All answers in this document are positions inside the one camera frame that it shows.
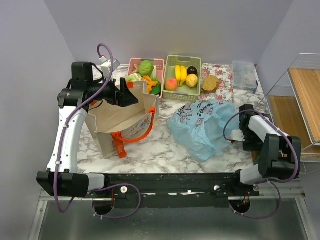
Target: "screw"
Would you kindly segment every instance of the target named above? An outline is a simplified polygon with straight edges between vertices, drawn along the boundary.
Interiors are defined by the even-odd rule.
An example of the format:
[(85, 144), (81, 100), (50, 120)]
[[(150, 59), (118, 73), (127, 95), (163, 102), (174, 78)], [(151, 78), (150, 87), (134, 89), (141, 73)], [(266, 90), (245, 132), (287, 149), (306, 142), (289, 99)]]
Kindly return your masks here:
[(259, 192), (259, 186), (258, 186), (258, 185), (254, 186), (254, 187), (253, 187), (253, 191)]
[(126, 186), (121, 187), (120, 189), (121, 193), (125, 194), (126, 192), (128, 192), (128, 188)]

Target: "green basket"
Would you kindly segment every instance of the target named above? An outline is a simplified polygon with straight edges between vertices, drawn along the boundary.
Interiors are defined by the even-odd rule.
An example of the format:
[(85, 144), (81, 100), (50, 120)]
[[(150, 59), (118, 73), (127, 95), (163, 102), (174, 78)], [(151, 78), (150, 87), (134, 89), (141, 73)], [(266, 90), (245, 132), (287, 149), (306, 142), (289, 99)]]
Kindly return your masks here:
[[(165, 90), (168, 79), (176, 78), (176, 65), (195, 67), (198, 70), (197, 77), (199, 79), (196, 87), (190, 88), (186, 84), (179, 86), (176, 91)], [(201, 91), (201, 58), (191, 56), (168, 55), (162, 84), (162, 97), (164, 99), (172, 99), (185, 102), (195, 102), (198, 100)]]

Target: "floral cloth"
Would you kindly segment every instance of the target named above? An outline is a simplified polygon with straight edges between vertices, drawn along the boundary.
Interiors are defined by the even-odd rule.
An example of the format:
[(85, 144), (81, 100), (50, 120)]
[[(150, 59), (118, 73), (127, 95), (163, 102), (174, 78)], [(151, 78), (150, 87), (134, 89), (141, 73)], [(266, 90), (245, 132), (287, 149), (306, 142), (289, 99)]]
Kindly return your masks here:
[[(199, 100), (217, 99), (220, 102), (230, 101), (234, 102), (234, 85), (231, 65), (220, 64), (202, 64), (201, 71), (201, 93)], [(204, 93), (202, 92), (202, 85), (204, 80), (208, 76), (216, 76), (220, 79), (220, 85), (216, 90), (216, 93)]]

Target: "plastic basket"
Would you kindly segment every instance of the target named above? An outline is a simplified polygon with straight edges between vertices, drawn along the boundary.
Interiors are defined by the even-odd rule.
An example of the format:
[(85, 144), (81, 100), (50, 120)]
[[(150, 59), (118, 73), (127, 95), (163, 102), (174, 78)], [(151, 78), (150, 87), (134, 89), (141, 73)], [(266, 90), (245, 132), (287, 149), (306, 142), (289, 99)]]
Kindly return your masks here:
[(162, 85), (164, 82), (164, 72), (165, 72), (165, 60), (163, 59), (141, 59), (141, 58), (131, 58), (130, 64), (129, 64), (129, 70), (128, 70), (128, 76), (132, 74), (134, 71), (135, 65), (140, 64), (144, 60), (149, 60), (153, 62), (154, 67), (156, 67), (156, 78), (161, 83), (161, 93), (160, 93), (160, 99), (162, 98)]
[[(198, 70), (198, 85), (196, 87), (190, 88), (186, 84), (183, 84), (182, 86), (178, 87), (176, 91), (165, 90), (166, 81), (171, 78), (176, 78), (176, 65), (185, 66), (186, 68), (189, 68), (191, 66), (195, 67)], [(164, 80), (162, 84), (163, 98), (185, 102), (197, 101), (201, 91), (201, 67), (201, 58), (191, 56), (169, 55), (166, 59)]]

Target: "gray wall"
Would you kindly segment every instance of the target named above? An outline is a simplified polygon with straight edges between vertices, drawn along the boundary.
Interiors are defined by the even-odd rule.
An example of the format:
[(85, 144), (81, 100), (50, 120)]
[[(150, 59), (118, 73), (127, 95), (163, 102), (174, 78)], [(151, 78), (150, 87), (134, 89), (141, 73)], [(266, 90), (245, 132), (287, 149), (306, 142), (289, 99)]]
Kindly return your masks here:
[[(295, 0), (257, 66), (267, 93), (300, 53), (320, 54), (320, 1)], [(320, 174), (302, 177), (306, 203), (320, 239)]]
[(77, 61), (104, 42), (121, 63), (168, 54), (258, 63), (293, 0), (44, 0)]
[(0, 239), (28, 239), (74, 60), (43, 0), (0, 1)]

